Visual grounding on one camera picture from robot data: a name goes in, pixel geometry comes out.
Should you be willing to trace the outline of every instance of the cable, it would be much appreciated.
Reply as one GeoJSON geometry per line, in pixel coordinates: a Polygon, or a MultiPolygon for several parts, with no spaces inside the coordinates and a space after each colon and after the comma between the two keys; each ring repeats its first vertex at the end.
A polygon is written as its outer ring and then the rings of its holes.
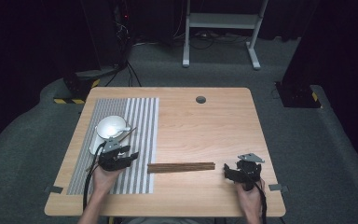
{"type": "Polygon", "coordinates": [[[131,70],[132,70],[133,74],[135,75],[136,80],[138,81],[139,86],[142,87],[141,81],[139,81],[139,78],[138,78],[138,76],[136,75],[136,72],[135,72],[135,70],[132,68],[132,66],[131,66],[131,64],[130,64],[129,61],[127,61],[127,66],[129,67],[129,71],[130,71],[131,82],[132,82],[132,73],[131,73],[131,70]]]}
{"type": "Polygon", "coordinates": [[[136,43],[136,44],[134,44],[134,45],[132,45],[132,46],[133,46],[133,47],[136,47],[136,46],[147,45],[147,44],[154,45],[154,44],[158,44],[158,42],[143,42],[143,43],[136,43]]]}
{"type": "Polygon", "coordinates": [[[226,35],[220,35],[218,37],[215,37],[215,43],[218,44],[237,44],[237,43],[241,43],[241,42],[246,42],[246,40],[249,39],[249,36],[244,36],[244,35],[238,35],[238,36],[226,36],[226,35]],[[218,38],[226,38],[226,37],[233,37],[233,40],[219,40],[218,38]]]}
{"type": "Polygon", "coordinates": [[[119,32],[121,32],[124,29],[126,29],[126,34],[129,34],[129,29],[127,29],[127,27],[121,23],[118,23],[116,21],[113,21],[116,25],[120,26],[120,30],[116,32],[116,35],[118,35],[119,32]]]}
{"type": "Polygon", "coordinates": [[[131,72],[131,69],[130,69],[130,67],[128,66],[128,68],[129,68],[129,73],[130,73],[130,77],[129,77],[129,87],[132,87],[133,86],[133,84],[132,84],[132,72],[131,72]]]}
{"type": "Polygon", "coordinates": [[[198,47],[195,47],[194,45],[191,45],[191,44],[189,44],[190,46],[191,46],[191,48],[193,48],[193,49],[208,49],[208,48],[210,48],[212,45],[213,45],[213,43],[214,43],[214,40],[212,39],[212,42],[211,42],[211,44],[209,44],[207,47],[205,47],[205,48],[198,48],[198,47]]]}
{"type": "Polygon", "coordinates": [[[112,80],[117,76],[117,74],[118,74],[118,72],[116,72],[116,73],[112,76],[112,78],[105,84],[105,87],[107,87],[107,85],[109,85],[110,82],[112,82],[112,80]]]}
{"type": "Polygon", "coordinates": [[[173,40],[175,40],[175,39],[179,39],[182,35],[185,35],[186,33],[182,33],[181,35],[177,35],[177,36],[175,36],[174,38],[173,38],[173,40]]]}
{"type": "Polygon", "coordinates": [[[98,167],[98,165],[94,167],[95,161],[97,160],[98,152],[102,147],[104,147],[105,144],[106,142],[103,142],[98,146],[97,150],[95,151],[94,158],[92,159],[91,166],[89,167],[89,174],[87,175],[86,183],[84,184],[84,190],[83,190],[83,211],[86,209],[87,206],[87,195],[89,194],[89,185],[90,185],[92,173],[94,173],[95,169],[98,167]]]}
{"type": "Polygon", "coordinates": [[[284,222],[283,217],[279,217],[279,220],[283,223],[286,224],[286,222],[284,222]]]}
{"type": "Polygon", "coordinates": [[[184,8],[184,5],[185,5],[185,0],[182,0],[182,11],[180,13],[180,20],[179,20],[179,25],[178,25],[178,28],[175,32],[175,34],[173,34],[173,38],[175,38],[175,36],[178,34],[179,32],[179,29],[180,29],[180,26],[182,25],[182,19],[183,19],[183,8],[184,8]]]}
{"type": "Polygon", "coordinates": [[[266,194],[264,193],[264,191],[262,190],[263,186],[262,186],[262,182],[260,181],[260,187],[255,183],[255,181],[246,173],[246,172],[242,172],[243,174],[247,175],[248,179],[250,179],[253,183],[254,186],[257,187],[259,193],[260,193],[260,199],[261,199],[261,218],[263,219],[263,224],[267,224],[267,198],[266,198],[266,194]]]}
{"type": "Polygon", "coordinates": [[[203,4],[204,4],[204,2],[205,2],[205,0],[202,0],[201,5],[200,5],[200,12],[202,12],[202,10],[203,10],[203,4]]]}

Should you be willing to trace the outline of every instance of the person's left hand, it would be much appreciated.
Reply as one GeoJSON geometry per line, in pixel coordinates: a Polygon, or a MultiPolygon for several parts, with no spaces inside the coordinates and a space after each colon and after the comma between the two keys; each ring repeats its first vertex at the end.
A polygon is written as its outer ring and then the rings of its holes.
{"type": "Polygon", "coordinates": [[[103,168],[98,166],[92,174],[94,192],[100,192],[101,194],[108,193],[123,170],[124,169],[117,171],[105,171],[103,168]]]}

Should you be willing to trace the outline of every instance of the striped mat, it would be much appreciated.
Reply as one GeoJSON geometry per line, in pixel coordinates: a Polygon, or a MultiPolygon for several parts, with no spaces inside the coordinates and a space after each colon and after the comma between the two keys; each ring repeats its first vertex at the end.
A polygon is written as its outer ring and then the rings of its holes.
{"type": "MultiPolygon", "coordinates": [[[[147,173],[147,164],[155,161],[158,98],[125,98],[97,100],[77,159],[76,168],[67,190],[68,195],[83,194],[87,177],[86,169],[90,167],[93,158],[90,153],[90,143],[94,129],[100,120],[112,115],[121,116],[130,127],[136,127],[136,130],[121,144],[122,146],[131,146],[131,150],[124,155],[125,157],[134,152],[139,152],[139,157],[132,162],[130,168],[125,169],[120,174],[110,193],[153,193],[154,175],[147,173]]],[[[92,180],[90,183],[89,193],[92,193],[92,180]]]]}

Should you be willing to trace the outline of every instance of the person's right hand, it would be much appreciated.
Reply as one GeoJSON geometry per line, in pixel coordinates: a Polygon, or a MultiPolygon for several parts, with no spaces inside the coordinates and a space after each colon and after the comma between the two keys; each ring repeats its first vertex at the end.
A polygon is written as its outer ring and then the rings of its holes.
{"type": "MultiPolygon", "coordinates": [[[[264,191],[265,182],[263,179],[260,178],[260,181],[256,184],[264,191]]],[[[254,186],[253,189],[245,191],[242,183],[235,183],[235,186],[237,188],[241,211],[245,214],[248,224],[259,224],[262,204],[258,188],[254,186]]]]}

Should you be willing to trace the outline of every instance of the black device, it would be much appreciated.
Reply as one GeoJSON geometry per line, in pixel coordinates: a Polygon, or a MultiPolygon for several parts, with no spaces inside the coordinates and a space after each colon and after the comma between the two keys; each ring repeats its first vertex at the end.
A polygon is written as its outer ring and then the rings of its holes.
{"type": "Polygon", "coordinates": [[[83,210],[86,209],[87,206],[87,195],[89,193],[90,180],[92,177],[92,173],[96,168],[95,162],[97,160],[98,153],[100,152],[100,150],[102,151],[98,159],[98,165],[101,166],[101,168],[103,168],[105,171],[116,171],[130,167],[132,161],[138,159],[139,152],[132,153],[129,157],[121,157],[125,152],[130,151],[130,148],[131,146],[122,147],[120,141],[113,137],[110,137],[107,141],[101,143],[98,146],[97,150],[95,151],[91,166],[89,168],[89,174],[87,175],[86,183],[84,185],[83,210]]]}
{"type": "Polygon", "coordinates": [[[256,164],[254,161],[238,161],[238,170],[230,170],[227,164],[225,164],[224,169],[225,178],[243,183],[246,191],[253,189],[254,183],[260,180],[261,164],[256,164]]]}
{"type": "Polygon", "coordinates": [[[237,170],[231,170],[227,164],[225,164],[225,178],[232,180],[237,183],[242,183],[242,187],[245,191],[252,190],[257,187],[260,193],[260,199],[262,204],[262,219],[263,223],[267,224],[267,199],[262,186],[256,184],[260,181],[261,177],[261,164],[257,164],[256,161],[264,162],[264,160],[258,158],[255,154],[250,153],[241,155],[238,158],[237,170]]]}

